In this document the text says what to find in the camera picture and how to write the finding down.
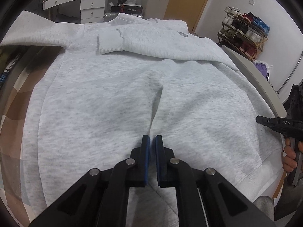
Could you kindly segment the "person's right hand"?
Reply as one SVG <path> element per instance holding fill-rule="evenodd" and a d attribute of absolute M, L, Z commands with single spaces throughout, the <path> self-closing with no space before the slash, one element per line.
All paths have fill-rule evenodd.
<path fill-rule="evenodd" d="M 289 138 L 285 139 L 284 152 L 286 155 L 283 159 L 283 168 L 287 173 L 291 173 L 297 168 L 298 163 L 295 161 L 296 153 L 291 148 L 291 141 Z"/>

